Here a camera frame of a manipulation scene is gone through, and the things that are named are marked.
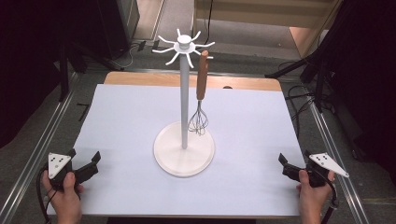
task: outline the whisk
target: whisk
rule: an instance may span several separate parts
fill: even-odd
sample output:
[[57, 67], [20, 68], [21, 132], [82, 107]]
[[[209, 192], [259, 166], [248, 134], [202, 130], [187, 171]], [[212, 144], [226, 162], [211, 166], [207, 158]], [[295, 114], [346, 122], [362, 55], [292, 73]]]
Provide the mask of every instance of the whisk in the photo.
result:
[[199, 59], [199, 68], [198, 68], [198, 78], [197, 78], [197, 100], [198, 106], [195, 113], [192, 115], [189, 121], [189, 131], [195, 132], [199, 135], [205, 134], [205, 128], [209, 124], [209, 120], [207, 119], [206, 113], [201, 108], [202, 100], [205, 98], [206, 91], [206, 80], [207, 80], [207, 70], [208, 70], [208, 62], [207, 57], [209, 52], [204, 50], [201, 53], [201, 57]]

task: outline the human hand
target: human hand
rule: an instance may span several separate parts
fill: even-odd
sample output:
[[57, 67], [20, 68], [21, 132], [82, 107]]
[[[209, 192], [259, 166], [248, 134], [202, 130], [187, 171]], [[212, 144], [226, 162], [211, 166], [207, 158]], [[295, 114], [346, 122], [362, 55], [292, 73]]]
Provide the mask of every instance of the human hand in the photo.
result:
[[[52, 188], [49, 179], [49, 172], [46, 170], [43, 173], [42, 182], [46, 189], [55, 212], [58, 216], [58, 224], [75, 224], [81, 220], [81, 203], [79, 197], [75, 192], [76, 177], [72, 172], [67, 173], [64, 178], [64, 190]], [[84, 188], [78, 185], [78, 192], [82, 192]]]
[[[309, 185], [309, 175], [306, 170], [299, 172], [300, 184], [296, 187], [300, 191], [299, 209], [303, 224], [320, 223], [320, 212], [332, 189], [326, 183], [323, 187], [312, 188]], [[334, 180], [334, 172], [328, 174]]]

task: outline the finger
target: finger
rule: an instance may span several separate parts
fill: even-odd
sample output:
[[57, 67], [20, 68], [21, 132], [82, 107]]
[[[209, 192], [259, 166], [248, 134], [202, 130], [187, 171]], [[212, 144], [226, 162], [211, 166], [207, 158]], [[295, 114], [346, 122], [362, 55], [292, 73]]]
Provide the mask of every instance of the finger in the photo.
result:
[[298, 176], [300, 178], [300, 183], [301, 183], [302, 187], [309, 185], [309, 175], [306, 172], [306, 170], [299, 171]]
[[46, 191], [50, 192], [52, 190], [52, 185], [50, 184], [49, 171], [48, 170], [44, 171], [43, 177], [41, 178], [41, 181], [42, 181]]
[[78, 192], [78, 193], [84, 192], [84, 186], [78, 185], [78, 186], [77, 186], [77, 192]]
[[327, 175], [330, 181], [334, 182], [335, 180], [335, 173], [333, 171], [329, 171], [329, 174]]
[[76, 183], [76, 177], [74, 173], [69, 172], [67, 173], [66, 177], [64, 178], [64, 194], [72, 194], [75, 193], [74, 186]]
[[296, 189], [300, 192], [301, 191], [301, 184], [297, 185]]

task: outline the round white base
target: round white base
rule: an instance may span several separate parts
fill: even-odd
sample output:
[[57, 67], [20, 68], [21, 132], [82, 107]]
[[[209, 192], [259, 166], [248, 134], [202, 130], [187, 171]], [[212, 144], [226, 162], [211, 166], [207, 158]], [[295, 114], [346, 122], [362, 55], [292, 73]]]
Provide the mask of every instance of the round white base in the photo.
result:
[[188, 177], [203, 171], [215, 155], [215, 142], [210, 133], [189, 132], [188, 146], [181, 146], [181, 122], [166, 126], [154, 142], [155, 160], [169, 174]]

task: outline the white tabletop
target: white tabletop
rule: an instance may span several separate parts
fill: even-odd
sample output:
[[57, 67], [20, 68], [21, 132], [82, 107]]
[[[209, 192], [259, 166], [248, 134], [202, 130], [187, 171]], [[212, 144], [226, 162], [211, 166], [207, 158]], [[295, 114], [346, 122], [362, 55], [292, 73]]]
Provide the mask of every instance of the white tabletop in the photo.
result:
[[[98, 85], [75, 144], [77, 169], [96, 151], [99, 173], [85, 182], [82, 212], [96, 216], [298, 216], [297, 182], [282, 175], [279, 153], [304, 160], [281, 91], [207, 89], [202, 108], [216, 152], [188, 178], [166, 173], [153, 143], [180, 121], [178, 87]], [[190, 89], [190, 114], [197, 106]]]

